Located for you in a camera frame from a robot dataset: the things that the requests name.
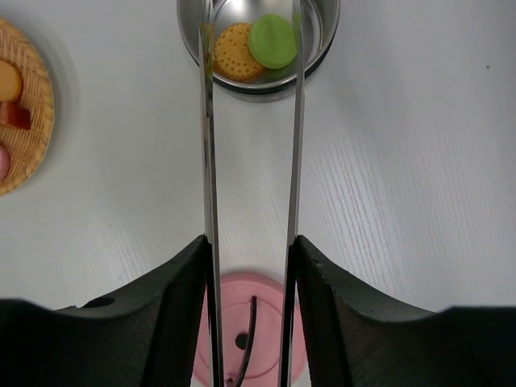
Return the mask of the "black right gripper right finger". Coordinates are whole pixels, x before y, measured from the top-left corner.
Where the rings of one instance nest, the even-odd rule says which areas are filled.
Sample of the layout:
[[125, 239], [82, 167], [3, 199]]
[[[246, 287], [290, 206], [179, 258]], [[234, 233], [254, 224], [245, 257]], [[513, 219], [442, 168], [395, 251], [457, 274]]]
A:
[[340, 268], [304, 236], [293, 257], [312, 385], [514, 385], [514, 308], [412, 306]]

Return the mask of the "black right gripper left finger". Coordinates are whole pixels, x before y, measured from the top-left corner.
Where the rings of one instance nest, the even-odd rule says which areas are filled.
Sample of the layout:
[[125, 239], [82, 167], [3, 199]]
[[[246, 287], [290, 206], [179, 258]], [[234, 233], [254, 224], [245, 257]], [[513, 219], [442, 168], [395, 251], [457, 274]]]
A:
[[1, 301], [3, 386], [188, 386], [206, 286], [206, 237], [83, 307]]

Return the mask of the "steel tongs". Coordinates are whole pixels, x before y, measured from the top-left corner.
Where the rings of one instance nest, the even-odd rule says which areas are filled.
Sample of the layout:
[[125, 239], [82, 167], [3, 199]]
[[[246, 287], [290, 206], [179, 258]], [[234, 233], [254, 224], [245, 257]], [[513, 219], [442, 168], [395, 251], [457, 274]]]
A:
[[[214, 141], [213, 107], [213, 59], [214, 59], [214, 19], [212, 1], [202, 1], [202, 21], [198, 28], [199, 70], [201, 77], [201, 114], [202, 114], [202, 159], [205, 234], [210, 245], [211, 261], [207, 270], [207, 308], [210, 332], [210, 360], [212, 386], [240, 386], [248, 368], [256, 325], [256, 302], [252, 302], [251, 321], [248, 340], [242, 364], [235, 382], [224, 379], [223, 369], [223, 330], [222, 302], [219, 270], [218, 243], [218, 202], [216, 186], [216, 162]], [[293, 31], [297, 44], [296, 89], [293, 121], [293, 151], [289, 188], [289, 212], [285, 258], [285, 280], [281, 320], [281, 343], [278, 362], [279, 386], [292, 383], [292, 352], [294, 331], [294, 309], [296, 291], [295, 240], [298, 236], [300, 184], [302, 169], [302, 140], [305, 109], [305, 67], [302, 41], [302, 7], [300, 1], [293, 2]]]

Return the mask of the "red brown caramel sweet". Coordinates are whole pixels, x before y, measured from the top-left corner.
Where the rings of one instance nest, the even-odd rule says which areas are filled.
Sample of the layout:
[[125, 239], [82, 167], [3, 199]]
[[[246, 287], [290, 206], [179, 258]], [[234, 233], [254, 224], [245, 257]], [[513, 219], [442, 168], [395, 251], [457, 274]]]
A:
[[31, 129], [31, 115], [29, 110], [13, 102], [1, 102], [0, 123], [17, 129]]

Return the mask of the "orange round macaron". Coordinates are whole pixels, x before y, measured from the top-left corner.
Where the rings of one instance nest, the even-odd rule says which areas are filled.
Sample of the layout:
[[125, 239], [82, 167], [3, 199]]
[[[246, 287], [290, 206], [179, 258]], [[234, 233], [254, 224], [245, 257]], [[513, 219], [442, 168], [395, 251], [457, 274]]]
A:
[[16, 67], [11, 63], [0, 61], [0, 101], [15, 102], [23, 89], [23, 81]]

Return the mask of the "tan dotted biscuit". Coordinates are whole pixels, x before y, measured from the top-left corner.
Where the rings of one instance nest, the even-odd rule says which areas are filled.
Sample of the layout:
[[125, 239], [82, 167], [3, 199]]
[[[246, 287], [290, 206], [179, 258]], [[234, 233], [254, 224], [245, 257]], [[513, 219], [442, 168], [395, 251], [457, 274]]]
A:
[[264, 66], [255, 60], [248, 47], [251, 26], [250, 23], [234, 23], [215, 40], [214, 67], [232, 81], [251, 81], [264, 71]]

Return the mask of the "green round macaron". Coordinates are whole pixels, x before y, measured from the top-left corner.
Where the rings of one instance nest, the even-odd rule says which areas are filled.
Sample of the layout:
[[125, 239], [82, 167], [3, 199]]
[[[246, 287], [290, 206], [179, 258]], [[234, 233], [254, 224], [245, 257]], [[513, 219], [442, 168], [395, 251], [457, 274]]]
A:
[[258, 18], [248, 33], [253, 58], [267, 69], [282, 69], [297, 55], [293, 26], [284, 18], [267, 14]]

